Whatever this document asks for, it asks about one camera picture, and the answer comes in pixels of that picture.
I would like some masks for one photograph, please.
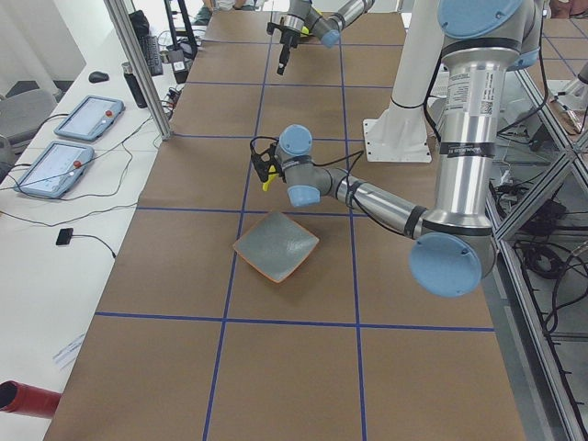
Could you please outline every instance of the yellow object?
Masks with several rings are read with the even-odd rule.
[[[318,12],[319,14],[322,15],[322,12],[321,11],[319,11],[318,9],[315,9],[315,10],[316,10],[316,12]],[[311,32],[309,31],[309,29],[306,26],[303,26],[302,27],[302,30],[300,31],[300,35],[302,37],[310,37],[312,34],[311,34]]]
[[[276,176],[277,176],[277,173],[276,173],[276,168],[275,168],[273,165],[271,165],[271,166],[269,167],[269,177],[268,177],[267,181],[265,181],[265,182],[264,182],[264,183],[261,185],[261,188],[262,188],[264,191],[267,191],[267,190],[269,190],[269,185],[272,183],[272,181],[273,181],[274,179],[276,179]]]

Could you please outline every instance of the red cylinder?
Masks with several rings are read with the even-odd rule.
[[[0,411],[52,418],[62,395],[15,381],[0,384]]]

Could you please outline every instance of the gray plate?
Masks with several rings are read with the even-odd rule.
[[[249,265],[279,283],[309,256],[319,238],[282,213],[271,212],[232,246]]]

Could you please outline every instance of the light blue joint cap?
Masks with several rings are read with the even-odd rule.
[[[288,188],[288,196],[292,207],[308,207],[321,202],[321,192],[311,186],[292,186]]]
[[[526,69],[527,67],[531,67],[533,64],[537,62],[539,59],[539,48],[536,48],[534,51],[529,51],[526,53],[522,53],[518,60],[514,62],[507,71],[520,71],[521,69]]]
[[[331,29],[326,34],[324,34],[321,38],[321,43],[323,46],[331,49],[337,41],[341,38],[341,33],[336,29]]]
[[[279,146],[292,156],[308,154],[312,148],[311,132],[300,124],[287,126],[279,135]]]
[[[481,280],[481,263],[464,241],[444,232],[429,232],[414,244],[409,256],[413,277],[441,297],[471,292]]]
[[[512,17],[523,0],[441,0],[439,26],[455,40],[483,37]]]

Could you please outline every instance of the person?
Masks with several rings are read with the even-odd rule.
[[[586,18],[588,0],[550,0],[551,18]]]
[[[254,0],[203,0],[204,5],[200,8],[194,17],[193,25],[208,26],[212,13],[216,10],[229,11],[237,9],[239,11],[255,11]]]

